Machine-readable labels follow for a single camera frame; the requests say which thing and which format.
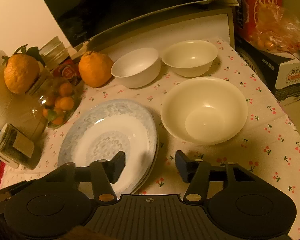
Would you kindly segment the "blue patterned porcelain plate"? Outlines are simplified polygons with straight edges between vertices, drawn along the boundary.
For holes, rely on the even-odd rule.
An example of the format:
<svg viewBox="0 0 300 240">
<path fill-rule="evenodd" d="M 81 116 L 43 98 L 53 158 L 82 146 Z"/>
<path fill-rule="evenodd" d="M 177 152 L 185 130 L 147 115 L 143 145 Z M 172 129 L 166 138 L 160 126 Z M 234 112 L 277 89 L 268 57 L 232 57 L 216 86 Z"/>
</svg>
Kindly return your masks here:
<svg viewBox="0 0 300 240">
<path fill-rule="evenodd" d="M 73 162 L 76 167 L 86 167 L 123 151 L 125 168 L 113 184 L 120 196 L 141 185 L 156 149 L 157 129 L 149 110 L 133 100 L 115 99 L 100 103 L 74 122 L 61 144 L 57 165 Z"/>
</svg>

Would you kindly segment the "plain white plate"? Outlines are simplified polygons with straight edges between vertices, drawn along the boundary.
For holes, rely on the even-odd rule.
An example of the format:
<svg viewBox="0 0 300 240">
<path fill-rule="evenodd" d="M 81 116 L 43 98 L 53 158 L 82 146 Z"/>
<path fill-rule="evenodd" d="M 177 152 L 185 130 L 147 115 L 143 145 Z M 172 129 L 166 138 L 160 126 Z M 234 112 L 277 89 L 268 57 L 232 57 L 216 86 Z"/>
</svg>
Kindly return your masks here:
<svg viewBox="0 0 300 240">
<path fill-rule="evenodd" d="M 154 158 L 151 163 L 151 166 L 148 169 L 148 171 L 146 172 L 146 174 L 143 176 L 143 178 L 138 182 L 137 187 L 131 192 L 131 194 L 136 194 L 139 191 L 139 189 L 141 189 L 141 187 L 146 182 L 146 180 L 149 178 L 149 176 L 154 168 L 155 162 L 157 160 L 158 151 L 159 151 L 159 136 L 157 135 L 157 145 L 156 145 L 155 154 L 154 154 Z"/>
</svg>

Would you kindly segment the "clear jar with dark tea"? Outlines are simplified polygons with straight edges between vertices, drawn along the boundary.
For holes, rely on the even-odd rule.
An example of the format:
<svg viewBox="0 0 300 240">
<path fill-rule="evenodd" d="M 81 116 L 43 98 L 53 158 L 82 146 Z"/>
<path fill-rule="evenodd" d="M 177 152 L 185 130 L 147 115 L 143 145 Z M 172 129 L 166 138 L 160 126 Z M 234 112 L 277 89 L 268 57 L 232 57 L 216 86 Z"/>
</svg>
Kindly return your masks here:
<svg viewBox="0 0 300 240">
<path fill-rule="evenodd" d="M 0 131 L 0 152 L 18 164 L 34 170 L 42 150 L 12 124 L 5 124 Z"/>
</svg>

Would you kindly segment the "large cream bowl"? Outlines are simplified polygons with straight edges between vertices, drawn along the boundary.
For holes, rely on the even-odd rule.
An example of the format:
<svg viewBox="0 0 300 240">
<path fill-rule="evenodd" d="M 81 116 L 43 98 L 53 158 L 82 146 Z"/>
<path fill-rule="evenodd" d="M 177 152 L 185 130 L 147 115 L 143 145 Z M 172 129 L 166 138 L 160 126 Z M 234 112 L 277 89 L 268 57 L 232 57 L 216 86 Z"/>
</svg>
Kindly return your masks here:
<svg viewBox="0 0 300 240">
<path fill-rule="evenodd" d="M 197 145 L 216 145 L 236 136 L 248 117 L 242 92 L 216 77 L 181 82 L 165 96 L 161 122 L 174 137 Z"/>
</svg>

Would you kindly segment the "glass jar with kumquats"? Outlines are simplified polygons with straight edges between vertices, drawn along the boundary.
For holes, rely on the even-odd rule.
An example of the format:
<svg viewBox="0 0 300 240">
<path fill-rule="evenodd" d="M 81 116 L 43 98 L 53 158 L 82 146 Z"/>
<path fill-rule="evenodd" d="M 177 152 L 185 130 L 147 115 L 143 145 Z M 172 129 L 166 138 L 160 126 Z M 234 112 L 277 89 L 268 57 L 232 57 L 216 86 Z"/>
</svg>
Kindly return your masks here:
<svg viewBox="0 0 300 240">
<path fill-rule="evenodd" d="M 43 65 L 27 94 L 38 101 L 47 127 L 57 129 L 73 115 L 80 103 L 76 85 L 81 81 L 78 66 L 59 37 L 42 48 L 31 47 L 26 54 Z"/>
</svg>

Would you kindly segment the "cherry print tablecloth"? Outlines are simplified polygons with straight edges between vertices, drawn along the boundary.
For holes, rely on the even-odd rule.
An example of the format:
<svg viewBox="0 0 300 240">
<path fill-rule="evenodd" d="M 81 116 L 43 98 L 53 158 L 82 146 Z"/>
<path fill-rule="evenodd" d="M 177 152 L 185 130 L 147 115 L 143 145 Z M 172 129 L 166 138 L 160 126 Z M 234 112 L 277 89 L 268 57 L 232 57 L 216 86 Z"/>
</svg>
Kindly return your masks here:
<svg viewBox="0 0 300 240">
<path fill-rule="evenodd" d="M 129 89 L 115 77 L 100 88 L 85 86 L 73 116 L 47 129 L 38 166 L 7 168 L 1 187 L 39 179 L 64 163 L 88 166 L 126 154 L 112 185 L 118 196 L 178 194 L 188 185 L 175 153 L 226 168 L 238 164 L 295 203 L 289 231 L 300 239 L 300 135 L 264 83 L 228 43 L 217 48 L 207 76 L 187 79 L 163 68 L 157 81 Z"/>
</svg>

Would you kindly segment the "white black cardboard box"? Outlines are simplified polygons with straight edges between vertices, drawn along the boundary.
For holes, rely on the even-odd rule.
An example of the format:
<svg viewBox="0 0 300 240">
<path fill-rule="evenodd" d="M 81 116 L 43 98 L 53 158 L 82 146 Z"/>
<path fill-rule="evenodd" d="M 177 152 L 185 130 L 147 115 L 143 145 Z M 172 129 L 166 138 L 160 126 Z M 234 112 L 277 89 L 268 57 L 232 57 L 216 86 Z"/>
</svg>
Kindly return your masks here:
<svg viewBox="0 0 300 240">
<path fill-rule="evenodd" d="M 300 100 L 300 51 L 269 53 L 247 42 L 236 44 L 236 50 L 275 96 L 281 106 Z"/>
</svg>

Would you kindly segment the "orange citrus on table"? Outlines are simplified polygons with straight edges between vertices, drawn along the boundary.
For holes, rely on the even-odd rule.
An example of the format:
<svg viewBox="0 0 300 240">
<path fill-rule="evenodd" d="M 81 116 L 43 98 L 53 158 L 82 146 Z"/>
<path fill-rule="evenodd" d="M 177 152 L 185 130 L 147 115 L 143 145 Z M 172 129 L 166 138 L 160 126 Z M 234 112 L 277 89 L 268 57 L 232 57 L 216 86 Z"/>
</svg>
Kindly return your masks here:
<svg viewBox="0 0 300 240">
<path fill-rule="evenodd" d="M 111 79 L 113 64 L 114 62 L 108 55 L 86 51 L 79 61 L 78 70 L 86 85 L 98 88 Z"/>
</svg>

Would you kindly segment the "large orange citrus on jar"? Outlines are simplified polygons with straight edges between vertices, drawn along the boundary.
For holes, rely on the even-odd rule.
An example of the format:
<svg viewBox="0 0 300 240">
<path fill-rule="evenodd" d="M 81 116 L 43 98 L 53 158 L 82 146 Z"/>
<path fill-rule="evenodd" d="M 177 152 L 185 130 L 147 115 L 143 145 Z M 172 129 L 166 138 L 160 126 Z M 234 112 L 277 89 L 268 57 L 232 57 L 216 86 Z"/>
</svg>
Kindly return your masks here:
<svg viewBox="0 0 300 240">
<path fill-rule="evenodd" d="M 14 94 L 25 94 L 39 76 L 39 63 L 44 64 L 38 47 L 27 48 L 27 44 L 2 60 L 6 87 Z"/>
</svg>

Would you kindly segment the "small cream bowl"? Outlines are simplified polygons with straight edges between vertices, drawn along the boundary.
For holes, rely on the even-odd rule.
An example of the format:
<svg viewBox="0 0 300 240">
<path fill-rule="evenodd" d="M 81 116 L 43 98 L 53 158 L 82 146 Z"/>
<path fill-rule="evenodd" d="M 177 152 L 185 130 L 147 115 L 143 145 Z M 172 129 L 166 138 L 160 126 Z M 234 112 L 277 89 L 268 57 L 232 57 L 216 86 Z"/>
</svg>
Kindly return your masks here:
<svg viewBox="0 0 300 240">
<path fill-rule="evenodd" d="M 207 41 L 182 41 L 169 46 L 161 56 L 164 64 L 183 77 L 205 74 L 218 56 L 217 47 Z"/>
</svg>

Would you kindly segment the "white ceramic bowl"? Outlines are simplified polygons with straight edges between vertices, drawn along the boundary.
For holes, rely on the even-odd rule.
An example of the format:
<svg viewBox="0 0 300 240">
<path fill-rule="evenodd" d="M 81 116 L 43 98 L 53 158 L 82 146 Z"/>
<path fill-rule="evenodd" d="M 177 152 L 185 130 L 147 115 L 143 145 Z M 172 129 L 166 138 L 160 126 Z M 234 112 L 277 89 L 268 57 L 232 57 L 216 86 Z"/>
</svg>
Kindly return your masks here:
<svg viewBox="0 0 300 240">
<path fill-rule="evenodd" d="M 159 75 L 161 62 L 159 52 L 154 48 L 140 48 L 131 51 L 115 61 L 112 75 L 127 88 L 148 85 Z"/>
</svg>

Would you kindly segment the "plastic bag of fruit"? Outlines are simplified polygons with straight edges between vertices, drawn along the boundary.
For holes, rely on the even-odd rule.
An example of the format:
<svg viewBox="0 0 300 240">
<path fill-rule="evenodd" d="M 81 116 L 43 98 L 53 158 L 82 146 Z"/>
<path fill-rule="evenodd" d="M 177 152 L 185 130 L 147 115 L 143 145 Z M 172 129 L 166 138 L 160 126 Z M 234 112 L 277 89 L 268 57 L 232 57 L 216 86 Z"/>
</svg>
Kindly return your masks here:
<svg viewBox="0 0 300 240">
<path fill-rule="evenodd" d="M 249 42 L 271 53 L 297 53 L 300 51 L 300 20 L 284 7 L 262 5 L 257 11 L 256 26 Z"/>
</svg>

